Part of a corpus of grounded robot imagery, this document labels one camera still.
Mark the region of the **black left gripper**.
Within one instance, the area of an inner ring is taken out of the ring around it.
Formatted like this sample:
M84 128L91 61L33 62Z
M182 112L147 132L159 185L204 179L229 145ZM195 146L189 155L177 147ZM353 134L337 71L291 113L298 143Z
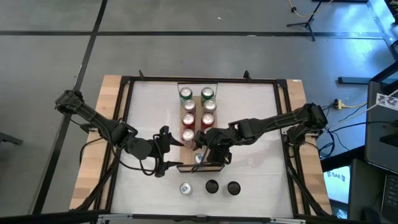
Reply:
M152 140L155 148L154 155L156 160L155 177L163 177L165 175L165 171L170 167L182 165L182 162L164 161L166 144L180 147L184 146L183 143L172 136L168 126L161 127L160 136L153 136Z

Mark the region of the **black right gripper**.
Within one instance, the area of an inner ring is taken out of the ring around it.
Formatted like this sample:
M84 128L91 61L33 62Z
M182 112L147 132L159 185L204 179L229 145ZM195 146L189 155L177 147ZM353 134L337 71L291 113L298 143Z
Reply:
M211 128L206 133L199 130L195 135L195 148L205 145L209 150L229 149L238 143L236 128ZM206 160L212 163L230 164L232 153L210 151Z

